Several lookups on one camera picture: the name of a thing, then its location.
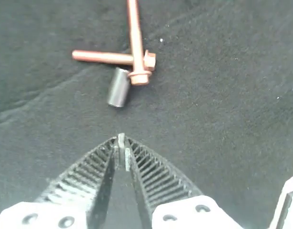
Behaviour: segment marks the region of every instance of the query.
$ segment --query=hex head bolt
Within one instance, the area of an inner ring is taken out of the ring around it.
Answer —
[[[132,85],[148,84],[151,71],[144,67],[142,33],[139,21],[138,0],[127,0],[127,13],[129,21],[129,33],[131,41],[131,53],[133,56],[133,71],[128,74]]]
[[[123,53],[73,50],[72,58],[77,61],[133,65],[133,56]],[[144,55],[145,68],[149,71],[153,71],[155,69],[155,65],[156,54],[146,50]]]

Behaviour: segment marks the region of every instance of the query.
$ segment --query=screw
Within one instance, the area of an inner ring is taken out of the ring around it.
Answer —
[[[77,61],[133,65],[133,56],[130,54],[122,53],[73,50],[72,58]],[[144,55],[145,68],[153,71],[155,69],[155,65],[156,54],[148,52],[148,50],[146,50]]]
[[[152,74],[144,67],[142,33],[139,21],[138,0],[127,0],[127,13],[129,21],[129,33],[131,40],[131,53],[133,56],[133,71],[128,74],[132,85],[144,85],[149,83]]]

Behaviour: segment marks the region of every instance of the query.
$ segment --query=black fabric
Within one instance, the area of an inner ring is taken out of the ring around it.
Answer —
[[[140,7],[157,68],[114,109],[106,104],[114,66],[73,61],[71,51],[128,52],[126,1],[0,0],[0,211],[32,201],[125,132],[242,226],[266,228],[293,176],[293,0]],[[139,228],[130,179],[116,182],[106,228]]]

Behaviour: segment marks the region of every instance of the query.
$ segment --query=metal cylinder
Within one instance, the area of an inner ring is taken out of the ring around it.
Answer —
[[[124,107],[131,82],[128,78],[129,71],[116,68],[109,93],[107,103],[115,107]]]
[[[138,0],[127,0],[127,13],[129,21],[129,33],[131,41],[131,53],[133,56],[133,71],[129,74],[133,85],[149,83],[152,74],[144,67],[142,33],[139,20]]]

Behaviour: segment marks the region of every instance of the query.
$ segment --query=bolt head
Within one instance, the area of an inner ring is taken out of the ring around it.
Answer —
[[[156,65],[156,54],[151,53],[148,50],[145,51],[144,67],[146,70],[154,71]]]
[[[150,75],[152,73],[150,71],[144,70],[139,72],[131,72],[128,76],[131,79],[132,85],[146,85],[150,82]]]

